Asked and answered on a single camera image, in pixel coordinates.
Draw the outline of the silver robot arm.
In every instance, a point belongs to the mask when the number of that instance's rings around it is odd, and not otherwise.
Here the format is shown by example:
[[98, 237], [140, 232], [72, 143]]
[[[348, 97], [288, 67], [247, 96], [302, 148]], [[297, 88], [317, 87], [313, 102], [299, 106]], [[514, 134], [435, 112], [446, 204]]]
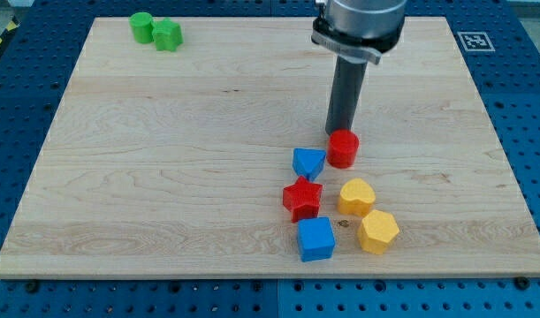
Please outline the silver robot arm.
[[352, 64], [378, 64], [405, 23], [406, 0], [317, 1], [311, 41]]

